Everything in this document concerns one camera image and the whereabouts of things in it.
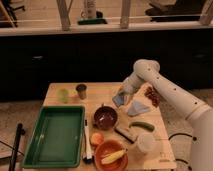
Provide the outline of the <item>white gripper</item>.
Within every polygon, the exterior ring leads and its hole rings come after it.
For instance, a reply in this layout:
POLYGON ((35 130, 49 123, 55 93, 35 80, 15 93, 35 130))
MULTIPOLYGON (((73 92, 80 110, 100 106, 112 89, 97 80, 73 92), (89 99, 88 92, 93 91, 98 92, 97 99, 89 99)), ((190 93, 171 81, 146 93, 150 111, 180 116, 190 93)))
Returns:
POLYGON ((127 77, 123 81, 122 88, 118 91, 118 95, 121 98, 122 103, 129 104, 134 97, 133 94, 137 93, 144 83, 145 81, 135 73, 132 73, 129 77, 127 77))

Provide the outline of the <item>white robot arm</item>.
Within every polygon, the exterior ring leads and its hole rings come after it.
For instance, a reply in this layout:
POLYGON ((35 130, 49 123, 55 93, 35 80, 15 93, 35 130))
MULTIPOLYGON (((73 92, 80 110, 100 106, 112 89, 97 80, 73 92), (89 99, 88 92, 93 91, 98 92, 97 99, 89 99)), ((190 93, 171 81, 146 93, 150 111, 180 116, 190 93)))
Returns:
POLYGON ((192 171, 213 171, 213 107, 166 79, 159 70, 155 60, 137 60, 118 93, 128 104, 143 83, 150 83, 193 128, 195 140, 191 143, 189 161, 192 171))

